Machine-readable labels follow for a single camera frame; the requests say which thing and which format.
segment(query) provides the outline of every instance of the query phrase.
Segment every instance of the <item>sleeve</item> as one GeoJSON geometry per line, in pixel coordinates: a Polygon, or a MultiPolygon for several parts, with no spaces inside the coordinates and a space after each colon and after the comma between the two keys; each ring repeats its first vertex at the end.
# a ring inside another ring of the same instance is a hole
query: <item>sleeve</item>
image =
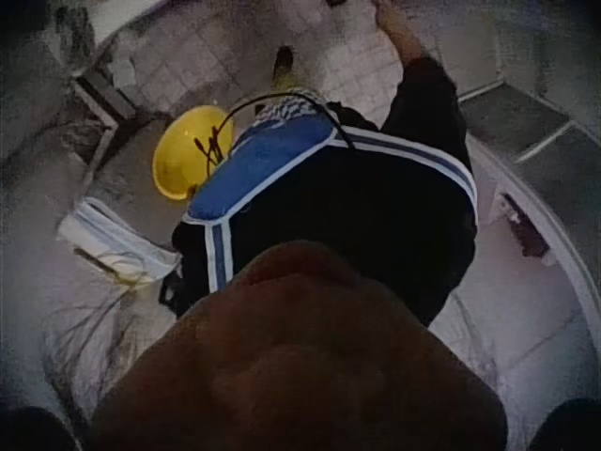
{"type": "Polygon", "coordinates": [[[471,170],[455,84],[432,57],[406,67],[381,131],[443,150],[471,170]]]}

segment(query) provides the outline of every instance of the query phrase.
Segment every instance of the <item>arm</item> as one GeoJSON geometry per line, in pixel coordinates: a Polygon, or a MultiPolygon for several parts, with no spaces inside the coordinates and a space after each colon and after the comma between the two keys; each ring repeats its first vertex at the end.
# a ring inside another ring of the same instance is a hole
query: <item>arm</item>
{"type": "Polygon", "coordinates": [[[403,11],[390,0],[372,0],[372,3],[377,8],[378,27],[391,40],[403,67],[406,68],[412,61],[427,56],[427,51],[411,31],[403,11]]]}
{"type": "Polygon", "coordinates": [[[439,148],[470,169],[466,124],[459,110],[455,84],[427,54],[398,7],[390,0],[372,2],[377,8],[378,26],[391,40],[405,69],[381,131],[439,148]]]}

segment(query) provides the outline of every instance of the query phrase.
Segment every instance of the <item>black cable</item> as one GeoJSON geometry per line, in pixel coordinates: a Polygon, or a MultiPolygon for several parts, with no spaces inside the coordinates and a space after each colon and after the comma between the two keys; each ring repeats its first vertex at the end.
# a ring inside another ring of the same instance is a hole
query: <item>black cable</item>
{"type": "Polygon", "coordinates": [[[342,135],[342,137],[344,138],[344,140],[346,141],[347,145],[349,148],[356,150],[355,149],[355,145],[353,144],[353,142],[350,140],[350,138],[348,137],[348,134],[344,131],[344,129],[342,128],[342,126],[340,125],[340,123],[334,119],[332,117],[332,115],[330,114],[330,112],[328,111],[328,109],[323,106],[321,103],[314,101],[313,99],[311,99],[309,96],[305,96],[304,94],[301,94],[299,92],[274,92],[271,94],[265,94],[264,96],[259,96],[256,97],[250,101],[246,101],[245,103],[243,103],[242,105],[237,106],[236,108],[234,108],[229,115],[227,115],[227,117],[225,117],[225,119],[222,122],[222,125],[219,126],[219,129],[217,129],[217,134],[219,134],[223,127],[225,126],[225,124],[227,123],[227,121],[229,119],[232,118],[233,115],[235,115],[237,112],[239,112],[240,110],[251,106],[255,103],[258,103],[260,101],[265,101],[267,99],[275,99],[275,98],[280,98],[280,97],[299,97],[301,99],[305,99],[306,101],[308,101],[309,103],[311,103],[311,106],[313,106],[319,113],[323,114],[336,128],[336,130],[342,135]]]}
{"type": "Polygon", "coordinates": [[[223,154],[219,147],[218,138],[219,138],[219,134],[223,130],[223,127],[225,127],[225,124],[227,123],[227,121],[229,121],[234,115],[236,115],[238,112],[240,112],[244,108],[254,105],[255,103],[259,103],[260,101],[265,101],[268,99],[277,99],[277,98],[282,98],[282,97],[298,97],[300,99],[304,99],[305,101],[308,101],[311,104],[311,106],[313,106],[316,109],[316,111],[318,113],[325,116],[333,124],[333,126],[336,128],[336,130],[340,133],[340,135],[343,137],[343,139],[347,143],[348,148],[350,148],[352,150],[356,150],[355,145],[353,144],[352,140],[348,137],[347,132],[345,132],[345,130],[342,128],[342,125],[340,125],[340,123],[330,114],[330,112],[324,105],[322,105],[321,103],[319,103],[317,101],[314,101],[309,96],[306,96],[299,92],[275,92],[275,93],[265,94],[263,96],[256,97],[250,101],[246,101],[245,103],[237,106],[232,111],[230,111],[218,129],[215,129],[215,127],[213,127],[213,135],[212,135],[212,137],[210,137],[208,139],[208,152],[205,151],[205,149],[203,148],[202,144],[200,144],[198,139],[194,138],[194,143],[196,144],[198,149],[201,152],[203,152],[203,154],[207,157],[207,177],[209,176],[210,164],[213,163],[215,166],[217,166],[223,160],[223,154]],[[215,159],[217,160],[217,163],[215,163],[215,161],[211,158],[212,153],[215,153],[215,159]]]}

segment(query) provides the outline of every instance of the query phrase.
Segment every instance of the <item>yellow bucket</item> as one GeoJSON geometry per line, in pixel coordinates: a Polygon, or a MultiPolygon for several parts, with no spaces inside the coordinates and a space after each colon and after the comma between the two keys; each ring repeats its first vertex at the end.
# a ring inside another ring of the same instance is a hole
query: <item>yellow bucket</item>
{"type": "MultiPolygon", "coordinates": [[[[152,177],[161,194],[173,200],[185,200],[202,186],[215,165],[194,143],[196,138],[208,152],[213,127],[219,128],[227,114],[217,106],[199,106],[179,117],[159,141],[152,160],[152,177]]],[[[217,141],[226,158],[232,149],[234,123],[228,120],[217,141]]]]}

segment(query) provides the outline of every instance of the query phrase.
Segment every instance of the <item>man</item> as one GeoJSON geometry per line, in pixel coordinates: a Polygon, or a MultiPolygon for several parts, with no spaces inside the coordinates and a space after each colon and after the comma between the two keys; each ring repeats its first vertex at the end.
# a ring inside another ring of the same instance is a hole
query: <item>man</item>
{"type": "MultiPolygon", "coordinates": [[[[173,235],[183,255],[181,316],[254,257],[293,240],[324,243],[392,289],[424,325],[474,255],[475,185],[455,85],[427,55],[402,12],[378,5],[379,27],[405,68],[381,132],[340,103],[345,137],[307,101],[265,108],[234,157],[196,195],[173,235]]],[[[278,54],[274,86],[291,87],[292,56],[278,54]]],[[[306,89],[292,89],[320,101],[306,89]]]]}
{"type": "Polygon", "coordinates": [[[97,449],[504,449],[499,400],[426,329],[474,252],[455,87],[374,3],[405,66],[388,136],[260,113],[174,234],[186,314],[100,404],[97,449]]]}

